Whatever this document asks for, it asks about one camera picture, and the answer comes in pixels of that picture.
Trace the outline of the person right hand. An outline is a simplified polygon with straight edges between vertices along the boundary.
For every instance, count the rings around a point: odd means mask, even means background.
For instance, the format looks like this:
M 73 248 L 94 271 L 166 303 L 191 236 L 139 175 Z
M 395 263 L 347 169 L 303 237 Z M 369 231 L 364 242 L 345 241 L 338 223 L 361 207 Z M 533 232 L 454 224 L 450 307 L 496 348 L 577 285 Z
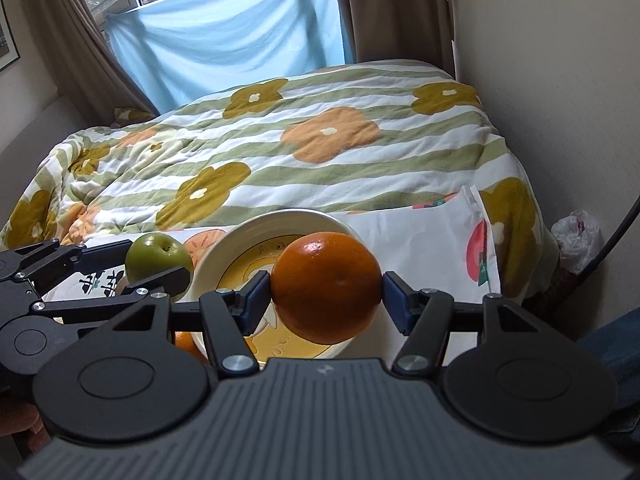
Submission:
M 27 445 L 32 452 L 38 452 L 49 441 L 50 436 L 43 426 L 38 410 L 27 403 L 2 401 L 0 408 L 0 436 L 7 437 L 29 431 Z

